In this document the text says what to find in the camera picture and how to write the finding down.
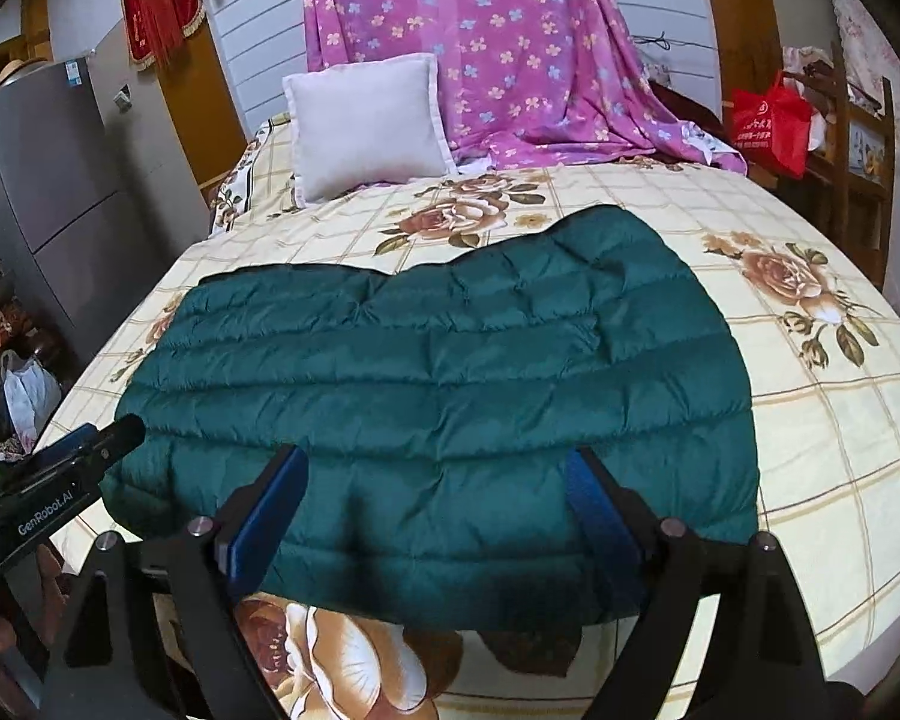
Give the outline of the person's left hand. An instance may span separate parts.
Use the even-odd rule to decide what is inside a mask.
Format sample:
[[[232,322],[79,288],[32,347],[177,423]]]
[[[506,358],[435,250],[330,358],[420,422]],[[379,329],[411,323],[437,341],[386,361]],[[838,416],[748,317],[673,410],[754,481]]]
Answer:
[[[38,692],[66,593],[61,556],[48,541],[0,569],[0,686]]]

